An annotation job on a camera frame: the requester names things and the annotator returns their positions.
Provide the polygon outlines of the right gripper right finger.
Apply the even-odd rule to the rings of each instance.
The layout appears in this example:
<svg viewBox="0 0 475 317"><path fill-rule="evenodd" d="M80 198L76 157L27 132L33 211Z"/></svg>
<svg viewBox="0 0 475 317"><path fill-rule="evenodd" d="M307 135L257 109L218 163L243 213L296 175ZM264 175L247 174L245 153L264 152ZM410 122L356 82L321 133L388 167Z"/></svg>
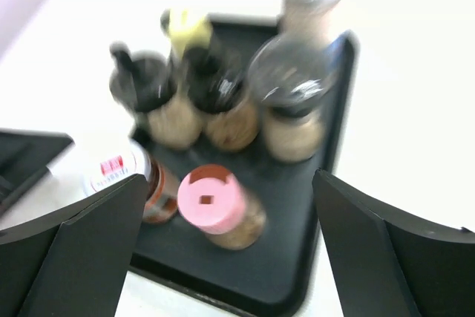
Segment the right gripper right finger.
<svg viewBox="0 0 475 317"><path fill-rule="evenodd" d="M474 315L474 232L412 215L321 169L312 185L345 316Z"/></svg>

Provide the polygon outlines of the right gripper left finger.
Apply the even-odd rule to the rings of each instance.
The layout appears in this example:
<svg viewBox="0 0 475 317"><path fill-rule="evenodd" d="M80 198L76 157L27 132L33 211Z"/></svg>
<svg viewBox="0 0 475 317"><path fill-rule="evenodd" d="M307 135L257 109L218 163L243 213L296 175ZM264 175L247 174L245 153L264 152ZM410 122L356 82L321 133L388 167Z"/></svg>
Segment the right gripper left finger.
<svg viewBox="0 0 475 317"><path fill-rule="evenodd" d="M1 231L2 316L113 316L142 222L141 174Z"/></svg>

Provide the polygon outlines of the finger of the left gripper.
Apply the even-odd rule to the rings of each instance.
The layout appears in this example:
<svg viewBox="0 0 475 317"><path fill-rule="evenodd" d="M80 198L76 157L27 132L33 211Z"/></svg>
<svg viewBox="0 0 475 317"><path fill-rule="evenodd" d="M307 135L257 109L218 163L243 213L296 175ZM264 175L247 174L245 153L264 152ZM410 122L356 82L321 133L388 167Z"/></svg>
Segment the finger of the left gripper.
<svg viewBox="0 0 475 317"><path fill-rule="evenodd" d="M48 165L73 145L64 133L1 130L1 214L10 209L50 170Z"/></svg>

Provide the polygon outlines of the red label jar white lid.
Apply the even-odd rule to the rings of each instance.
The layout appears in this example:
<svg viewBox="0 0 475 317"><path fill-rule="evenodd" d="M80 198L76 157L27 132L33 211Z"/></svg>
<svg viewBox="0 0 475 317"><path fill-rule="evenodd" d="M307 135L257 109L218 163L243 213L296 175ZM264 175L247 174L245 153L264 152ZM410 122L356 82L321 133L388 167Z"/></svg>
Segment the red label jar white lid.
<svg viewBox="0 0 475 317"><path fill-rule="evenodd" d="M148 183L142 220L155 224L170 220L177 212L180 181L135 140L95 154L86 166L83 187L90 196L133 174L143 175Z"/></svg>

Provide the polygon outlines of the black grinder top bottle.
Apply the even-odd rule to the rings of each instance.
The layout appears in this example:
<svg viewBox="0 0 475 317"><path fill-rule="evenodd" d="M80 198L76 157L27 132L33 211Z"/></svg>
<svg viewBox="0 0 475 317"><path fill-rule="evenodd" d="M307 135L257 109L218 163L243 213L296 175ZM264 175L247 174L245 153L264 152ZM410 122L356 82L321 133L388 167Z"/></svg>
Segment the black grinder top bottle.
<svg viewBox="0 0 475 317"><path fill-rule="evenodd" d="M115 67L109 81L112 97L157 143L176 150L190 148L202 121L180 92L171 63L151 50L132 52L123 42L109 47Z"/></svg>

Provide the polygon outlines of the pink cap spice bottle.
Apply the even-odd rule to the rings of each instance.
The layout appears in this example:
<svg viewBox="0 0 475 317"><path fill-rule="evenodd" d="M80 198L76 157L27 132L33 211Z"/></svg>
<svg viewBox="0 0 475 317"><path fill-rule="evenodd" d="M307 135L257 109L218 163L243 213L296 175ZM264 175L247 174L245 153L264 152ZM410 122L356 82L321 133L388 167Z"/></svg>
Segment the pink cap spice bottle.
<svg viewBox="0 0 475 317"><path fill-rule="evenodd" d="M224 249L253 245L266 225L258 196L218 164L198 166L183 178L177 206L185 220Z"/></svg>

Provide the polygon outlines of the yellow cap spice bottle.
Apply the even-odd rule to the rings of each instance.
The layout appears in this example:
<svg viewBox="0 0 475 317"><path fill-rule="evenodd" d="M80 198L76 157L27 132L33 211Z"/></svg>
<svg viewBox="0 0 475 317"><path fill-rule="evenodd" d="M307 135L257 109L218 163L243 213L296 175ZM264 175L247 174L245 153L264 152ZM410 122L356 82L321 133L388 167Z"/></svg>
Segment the yellow cap spice bottle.
<svg viewBox="0 0 475 317"><path fill-rule="evenodd" d="M180 63L187 48L195 45L207 48L213 27L205 13L171 8L163 11L160 26L171 43L172 59Z"/></svg>

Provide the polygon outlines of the black cap small pepper bottle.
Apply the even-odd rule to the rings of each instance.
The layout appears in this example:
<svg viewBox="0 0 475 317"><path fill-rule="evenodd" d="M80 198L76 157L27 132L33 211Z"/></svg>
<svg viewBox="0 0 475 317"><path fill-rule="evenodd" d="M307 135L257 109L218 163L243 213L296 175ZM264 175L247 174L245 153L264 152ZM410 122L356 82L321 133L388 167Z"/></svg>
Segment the black cap small pepper bottle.
<svg viewBox="0 0 475 317"><path fill-rule="evenodd" d="M203 133L221 151L245 149L259 132L239 53L194 46L185 50L187 97L203 121Z"/></svg>

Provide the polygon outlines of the grey grinder top bottle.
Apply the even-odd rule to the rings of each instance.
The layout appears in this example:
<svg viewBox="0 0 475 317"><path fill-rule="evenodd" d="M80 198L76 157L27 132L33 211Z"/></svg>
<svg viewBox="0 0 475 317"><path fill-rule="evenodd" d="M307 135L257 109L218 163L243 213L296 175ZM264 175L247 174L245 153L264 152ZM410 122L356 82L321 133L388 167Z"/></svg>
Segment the grey grinder top bottle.
<svg viewBox="0 0 475 317"><path fill-rule="evenodd" d="M263 138L276 160L308 160L323 143L326 96L337 81L340 59L340 44L284 33L252 57L246 80L263 107Z"/></svg>

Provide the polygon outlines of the blue label silver cap bottle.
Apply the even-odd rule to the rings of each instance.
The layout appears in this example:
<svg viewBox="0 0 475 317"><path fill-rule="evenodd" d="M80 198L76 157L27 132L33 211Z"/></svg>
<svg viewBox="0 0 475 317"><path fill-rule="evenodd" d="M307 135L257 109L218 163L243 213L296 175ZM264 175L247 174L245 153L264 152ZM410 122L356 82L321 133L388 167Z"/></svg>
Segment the blue label silver cap bottle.
<svg viewBox="0 0 475 317"><path fill-rule="evenodd" d="M325 49L332 65L337 65L348 30L343 0L283 0L280 30L314 42Z"/></svg>

